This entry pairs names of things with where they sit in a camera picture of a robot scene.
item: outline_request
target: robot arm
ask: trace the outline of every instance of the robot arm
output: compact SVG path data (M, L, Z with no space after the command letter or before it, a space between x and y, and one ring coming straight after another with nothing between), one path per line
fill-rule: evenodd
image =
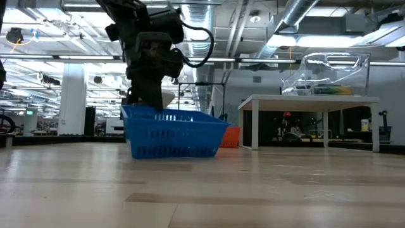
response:
M211 56L214 38L205 28L186 25L180 19L180 10L168 6L149 13L138 0L96 0L115 22L106 27L111 41L120 41L123 59L127 63L127 78L131 80L127 102L144 103L163 109L161 80L164 76L177 78L183 62L190 67L201 67ZM199 64L193 65L172 44L184 39L183 26L205 30L211 38L211 52Z

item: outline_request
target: blue basket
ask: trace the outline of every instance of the blue basket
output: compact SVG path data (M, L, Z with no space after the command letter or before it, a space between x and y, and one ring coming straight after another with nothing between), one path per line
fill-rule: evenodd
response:
M214 157L229 126L198 111L121 107L132 157Z

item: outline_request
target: orange box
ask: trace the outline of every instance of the orange box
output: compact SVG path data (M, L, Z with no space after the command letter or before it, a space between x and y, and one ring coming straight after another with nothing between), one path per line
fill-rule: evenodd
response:
M228 127L223 135L221 146L222 148L237 148L239 142L239 127Z

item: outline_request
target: workbench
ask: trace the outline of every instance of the workbench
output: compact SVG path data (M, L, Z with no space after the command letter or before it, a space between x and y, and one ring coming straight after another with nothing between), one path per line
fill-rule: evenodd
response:
M285 96L285 95L252 95L239 105L239 144L243 145L243 112L252 111L252 146L259 147L259 111L307 111L323 113L323 130L328 131L328 112L369 106L373 135L373 152L379 152L378 111L380 98L357 96ZM323 145L328 147L328 134L324 134Z

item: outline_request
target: wooden floor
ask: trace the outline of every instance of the wooden floor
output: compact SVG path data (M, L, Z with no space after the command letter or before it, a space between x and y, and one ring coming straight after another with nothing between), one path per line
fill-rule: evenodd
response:
M0 151L1 228L405 227L405 156L221 149L133 160L126 144Z

